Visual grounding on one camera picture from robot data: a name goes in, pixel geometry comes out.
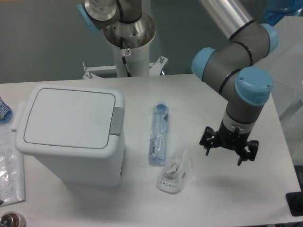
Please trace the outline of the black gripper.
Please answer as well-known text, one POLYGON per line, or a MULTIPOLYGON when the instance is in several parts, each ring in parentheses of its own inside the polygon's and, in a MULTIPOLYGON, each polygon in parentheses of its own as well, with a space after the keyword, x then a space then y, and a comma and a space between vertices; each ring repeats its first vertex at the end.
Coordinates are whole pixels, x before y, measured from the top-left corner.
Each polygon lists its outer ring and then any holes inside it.
POLYGON ((240 166, 243 161, 254 161, 258 152, 258 140, 248 141, 250 132, 248 124, 222 120, 218 132, 206 126, 199 145, 206 149, 206 156, 210 149, 219 146, 235 150, 239 155, 237 166, 240 166))

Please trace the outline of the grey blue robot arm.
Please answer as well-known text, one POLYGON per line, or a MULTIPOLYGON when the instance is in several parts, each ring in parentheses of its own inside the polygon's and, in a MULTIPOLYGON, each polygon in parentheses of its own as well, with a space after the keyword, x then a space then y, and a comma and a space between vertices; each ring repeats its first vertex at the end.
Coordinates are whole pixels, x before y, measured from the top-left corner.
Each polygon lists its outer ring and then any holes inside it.
MULTIPOLYGON (((207 151, 233 150, 239 162, 254 161, 258 141, 248 137, 273 87, 272 77, 254 64, 278 46, 279 35, 273 26, 257 24, 237 0, 201 4, 230 43, 220 51, 200 50, 191 64, 192 72, 228 102, 219 129, 206 127, 199 143, 207 151)), ((151 74, 149 43, 156 28, 141 1, 84 0, 77 10, 86 27, 103 31, 112 45, 119 77, 151 74)))

